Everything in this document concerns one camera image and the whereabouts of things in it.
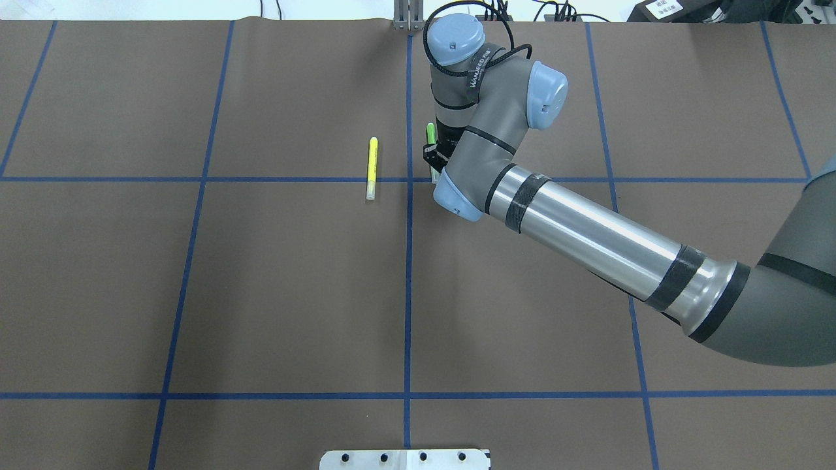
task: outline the white sticker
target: white sticker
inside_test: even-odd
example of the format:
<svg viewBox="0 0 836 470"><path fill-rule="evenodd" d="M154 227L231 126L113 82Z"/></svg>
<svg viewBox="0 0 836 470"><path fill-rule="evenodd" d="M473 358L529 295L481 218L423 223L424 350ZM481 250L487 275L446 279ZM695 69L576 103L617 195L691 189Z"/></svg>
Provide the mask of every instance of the white sticker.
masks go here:
<svg viewBox="0 0 836 470"><path fill-rule="evenodd" d="M676 0L657 0L645 6L656 19L662 19L684 9Z"/></svg>

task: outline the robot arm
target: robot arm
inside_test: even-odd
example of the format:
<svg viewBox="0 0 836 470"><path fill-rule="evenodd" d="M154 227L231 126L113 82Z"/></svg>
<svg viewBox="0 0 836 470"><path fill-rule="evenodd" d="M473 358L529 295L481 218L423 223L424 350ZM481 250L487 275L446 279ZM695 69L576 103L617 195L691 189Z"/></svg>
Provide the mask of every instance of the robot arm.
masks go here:
<svg viewBox="0 0 836 470"><path fill-rule="evenodd" d="M425 158L441 171L440 205L471 221L494 216L722 354L772 365L836 362L836 157L755 268L715 261L513 164L528 129L557 117L566 78L521 57L487 69L497 46L485 44L474 17L433 16L425 44L436 61L439 144Z"/></svg>

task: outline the blue tape line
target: blue tape line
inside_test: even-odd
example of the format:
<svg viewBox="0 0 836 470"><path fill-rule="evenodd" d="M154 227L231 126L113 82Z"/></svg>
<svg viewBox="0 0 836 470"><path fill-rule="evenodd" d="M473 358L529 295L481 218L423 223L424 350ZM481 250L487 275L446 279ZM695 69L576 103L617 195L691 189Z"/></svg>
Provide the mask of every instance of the blue tape line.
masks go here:
<svg viewBox="0 0 836 470"><path fill-rule="evenodd" d="M787 115L787 122L789 129L793 132L793 139L795 140L795 147L798 149L798 156L801 157L801 164L804 167L804 174L810 178L810 165L807 163L807 156L804 155L804 148L801 146L801 139L798 137L798 130L795 128L795 120L793 113L789 110L787 97L783 93L781 86L781 77L778 76L778 68L775 66L775 56L772 54L772 45L769 43L769 34L767 33L767 24L761 20L761 33L763 34L763 44L767 47L767 56L769 57L769 66L772 67L772 77L775 79L775 87L778 90L778 96L781 98L781 104L784 107L784 114Z"/></svg>
<svg viewBox="0 0 836 470"><path fill-rule="evenodd" d="M567 400L641 398L640 391L414 391L413 400Z"/></svg>
<svg viewBox="0 0 836 470"><path fill-rule="evenodd" d="M395 392L334 392L334 393L170 393L168 400L403 400L404 394Z"/></svg>
<svg viewBox="0 0 836 470"><path fill-rule="evenodd" d="M556 176L557 183L605 183L602 176ZM6 182L201 182L201 176L0 176ZM617 183L807 183L807 178L720 178L687 176L617 176ZM353 176L208 176L206 182L299 182L299 183L366 183L363 177ZM387 176L378 183L407 183L409 177ZM412 178L413 183L429 183L430 178Z"/></svg>
<svg viewBox="0 0 836 470"><path fill-rule="evenodd" d="M157 411L157 420L154 427L154 439L151 443L151 452L148 459L148 469L154 470L156 467L157 452L160 449L160 436L162 434L162 425L166 417L166 400L168 390L171 386L171 371L174 368L174 356L177 350L177 340L180 336L180 326L183 317L183 307L186 303L186 288L189 284L189 276L191 274L191 260L195 252L195 241L197 240L197 228L200 225L201 210L203 208L203 197L206 194L206 181L209 174L209 164L212 160L212 146L215 140L215 129L217 127L217 117L221 111L221 99L223 97L223 84L227 77L227 64L229 62L229 51L232 47L232 33L235 31L235 22L229 22L229 30L227 31L227 44L223 52L223 62L221 65L221 77L217 83L217 94L215 96L215 109L212 111L212 124L209 128L209 138L206 141L206 155L203 159L203 172L201 174L201 187L197 192L197 203L195 205L195 215L191 221L191 234L189 235L189 247L186 250L186 266L183 268L183 279L180 284L180 298L177 300L177 311L174 317L174 327L171 331L171 343L168 348L168 360L166 361L166 374L162 384L162 398L160 399L160 408Z"/></svg>
<svg viewBox="0 0 836 470"><path fill-rule="evenodd" d="M635 302L632 296L628 296L630 302L630 323L633 326L633 347L635 348L635 361L639 367L639 384L641 387L641 402L645 409L645 426L647 427L647 442L650 445L650 462L654 470L659 470L659 453L656 451L656 434L653 430L653 413L650 411L650 395L647 391L647 376L645 375L645 359L641 352L641 339L639 336L639 322L635 316Z"/></svg>
<svg viewBox="0 0 836 470"><path fill-rule="evenodd" d="M9 182L44 182L44 183L77 183L77 182L200 182L199 176L3 176L0 181Z"/></svg>
<svg viewBox="0 0 836 470"><path fill-rule="evenodd" d="M412 445L410 393L412 390L412 34L406 37L406 286L404 307L404 449Z"/></svg>
<svg viewBox="0 0 836 470"><path fill-rule="evenodd" d="M6 153L3 154L3 161L0 161L0 176L2 176L3 173L6 171L8 159L10 156L12 156L12 148L14 147L14 141L18 138L20 125L23 123L23 117L26 115L26 109L29 107L29 100L32 99L32 93L35 91L35 84L38 82L38 76L41 74L41 69L43 68L43 61L47 58L49 45L52 43L53 36L55 36L55 29L57 27L58 22L53 21L53 25L49 29L49 34L47 35L47 41L46 43L44 43L43 50L41 51L41 58L38 59L38 66L35 67L35 73L32 75L32 80L29 81L29 88L26 90L26 96L23 97L23 104L20 105L18 120L14 121L14 128L12 129L12 134L8 138L8 145L6 145Z"/></svg>
<svg viewBox="0 0 836 470"><path fill-rule="evenodd" d="M9 391L0 392L0 400L160 400L160 393Z"/></svg>
<svg viewBox="0 0 836 470"><path fill-rule="evenodd" d="M708 398L708 397L757 397L757 396L836 396L836 390L693 390L649 391L651 398Z"/></svg>
<svg viewBox="0 0 836 470"><path fill-rule="evenodd" d="M643 398L642 391L413 391L411 400L572 400L572 399L625 399ZM672 390L648 391L649 398L736 398L769 396L836 396L836 389L787 389L787 390ZM53 392L7 391L0 392L0 400L160 400L161 393L123 392ZM370 392L210 392L169 393L167 401L327 401L327 400L404 400L401 391Z"/></svg>
<svg viewBox="0 0 836 470"><path fill-rule="evenodd" d="M807 178L715 178L677 176L616 177L619 183L804 183Z"/></svg>
<svg viewBox="0 0 836 470"><path fill-rule="evenodd" d="M589 23L584 23L586 28L586 44L589 50L589 67L592 69L592 86L595 90L595 104L598 106L598 126L601 129L601 144L604 147L604 163L607 166L607 182L609 183L609 199L613 210L619 211L619 201L615 194L615 179L613 173L613 162L609 158L609 140L607 139L607 125L604 121L604 105L601 102L601 88L598 84L598 68L595 66L595 51L592 45L592 30Z"/></svg>

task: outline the metal mounting plate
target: metal mounting plate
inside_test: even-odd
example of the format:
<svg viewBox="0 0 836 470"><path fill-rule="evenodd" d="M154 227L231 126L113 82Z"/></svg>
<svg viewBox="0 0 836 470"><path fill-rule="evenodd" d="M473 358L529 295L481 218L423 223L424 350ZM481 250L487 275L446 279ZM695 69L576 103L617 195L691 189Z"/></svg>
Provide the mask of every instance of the metal mounting plate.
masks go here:
<svg viewBox="0 0 836 470"><path fill-rule="evenodd" d="M330 451L319 470L490 470L491 453L479 449Z"/></svg>

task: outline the blue joint cap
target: blue joint cap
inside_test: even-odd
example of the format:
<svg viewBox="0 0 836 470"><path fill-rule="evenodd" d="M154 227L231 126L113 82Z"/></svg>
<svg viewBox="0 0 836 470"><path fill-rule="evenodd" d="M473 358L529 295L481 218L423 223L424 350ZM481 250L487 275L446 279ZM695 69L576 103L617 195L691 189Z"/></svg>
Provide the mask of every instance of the blue joint cap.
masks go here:
<svg viewBox="0 0 836 470"><path fill-rule="evenodd" d="M453 13L432 23L427 43L436 62L446 67L475 54L485 43L485 28L476 17Z"/></svg>
<svg viewBox="0 0 836 470"><path fill-rule="evenodd" d="M807 189L807 186L810 186L810 184L813 183L813 181L816 181L824 175L833 173L834 171L836 171L836 155L831 156L830 160L828 160L828 162L824 164L822 169L818 173L816 173L812 178L810 178L810 181L807 181L807 185L804 187L804 189Z"/></svg>
<svg viewBox="0 0 836 470"><path fill-rule="evenodd" d="M535 61L528 76L528 127L543 130L552 125L566 102L568 91L566 75Z"/></svg>
<svg viewBox="0 0 836 470"><path fill-rule="evenodd" d="M432 198L438 202L439 206L471 222L475 222L482 217L482 211L468 201L465 195L461 194L459 188L453 184L453 181L447 175L446 168L441 170L441 177L438 178L438 184L432 192Z"/></svg>

